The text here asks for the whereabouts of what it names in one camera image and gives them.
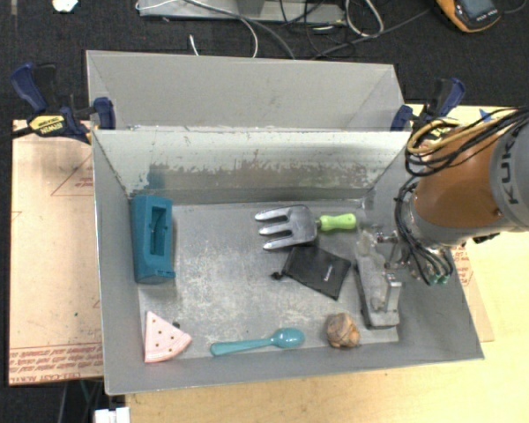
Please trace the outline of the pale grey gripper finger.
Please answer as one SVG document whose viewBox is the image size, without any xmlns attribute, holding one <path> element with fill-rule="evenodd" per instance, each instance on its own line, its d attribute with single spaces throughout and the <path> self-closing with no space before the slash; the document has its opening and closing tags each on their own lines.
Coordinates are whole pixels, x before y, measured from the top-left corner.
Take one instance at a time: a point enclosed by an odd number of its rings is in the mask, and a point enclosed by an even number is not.
<svg viewBox="0 0 529 423">
<path fill-rule="evenodd" d="M 392 248 L 390 251 L 382 251 L 379 244 L 391 244 Z M 388 263 L 395 250 L 395 245 L 398 243 L 398 236 L 395 232 L 391 234 L 384 234 L 380 231 L 369 231 L 363 230 L 359 234 L 358 241 L 356 242 L 356 257 L 358 259 L 362 257 L 369 257 L 375 263 Z"/>
<path fill-rule="evenodd" d="M 384 312 L 397 312 L 403 282 L 398 280 L 396 275 L 392 272 L 386 272 L 384 274 L 384 280 L 386 286 L 384 295 Z"/>
</svg>

